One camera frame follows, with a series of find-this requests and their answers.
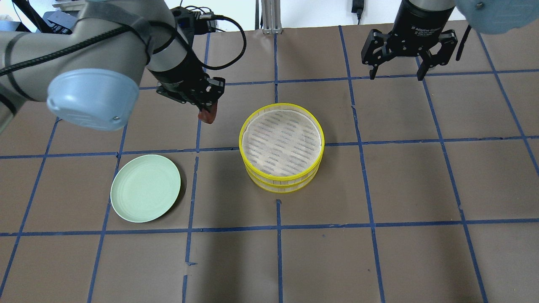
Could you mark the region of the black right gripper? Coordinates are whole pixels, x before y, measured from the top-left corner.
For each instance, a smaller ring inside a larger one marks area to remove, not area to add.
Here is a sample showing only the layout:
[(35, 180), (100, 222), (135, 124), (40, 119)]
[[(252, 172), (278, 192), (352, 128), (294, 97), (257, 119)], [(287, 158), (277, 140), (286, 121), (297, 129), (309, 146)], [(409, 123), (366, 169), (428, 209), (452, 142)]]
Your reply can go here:
[(375, 79), (379, 65), (395, 57), (421, 57), (418, 81), (436, 65), (446, 65), (458, 44), (455, 31), (445, 30), (455, 7), (453, 0), (403, 0), (392, 30), (372, 29), (362, 48), (362, 63), (371, 66), (370, 80)]

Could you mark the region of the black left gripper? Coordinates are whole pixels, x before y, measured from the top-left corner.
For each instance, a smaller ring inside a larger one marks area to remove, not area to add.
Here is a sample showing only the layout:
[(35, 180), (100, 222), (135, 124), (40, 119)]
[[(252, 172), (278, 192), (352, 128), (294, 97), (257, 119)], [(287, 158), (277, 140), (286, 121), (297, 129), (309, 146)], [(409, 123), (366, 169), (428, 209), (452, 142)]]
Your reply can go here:
[(209, 112), (209, 105), (216, 104), (224, 94), (223, 77), (210, 77), (197, 64), (180, 64), (167, 71), (156, 72), (156, 92), (182, 104), (197, 106)]

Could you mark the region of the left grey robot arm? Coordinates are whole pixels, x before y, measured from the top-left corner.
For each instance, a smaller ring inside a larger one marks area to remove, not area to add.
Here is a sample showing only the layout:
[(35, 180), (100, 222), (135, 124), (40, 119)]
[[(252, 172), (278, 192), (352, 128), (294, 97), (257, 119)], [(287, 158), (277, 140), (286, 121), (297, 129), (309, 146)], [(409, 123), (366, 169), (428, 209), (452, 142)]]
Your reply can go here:
[(88, 0), (72, 33), (1, 32), (1, 129), (28, 101), (86, 128), (123, 128), (145, 70), (157, 93), (194, 105), (213, 123), (225, 79), (210, 77), (192, 49), (196, 29), (179, 25), (185, 8), (163, 0)]

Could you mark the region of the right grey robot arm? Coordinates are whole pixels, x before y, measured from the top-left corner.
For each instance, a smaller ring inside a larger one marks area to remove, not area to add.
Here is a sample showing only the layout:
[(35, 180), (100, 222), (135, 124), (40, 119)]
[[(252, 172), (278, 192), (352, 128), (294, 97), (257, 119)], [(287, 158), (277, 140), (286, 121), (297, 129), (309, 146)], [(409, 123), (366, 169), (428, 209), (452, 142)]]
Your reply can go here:
[[(537, 0), (403, 0), (391, 31), (372, 29), (361, 51), (361, 61), (371, 67), (375, 79), (381, 64), (397, 57), (419, 57), (416, 78), (448, 64), (453, 54), (460, 60), (472, 29), (499, 35), (521, 28), (538, 19)], [(454, 10), (468, 22), (461, 39), (453, 29), (445, 29)]]

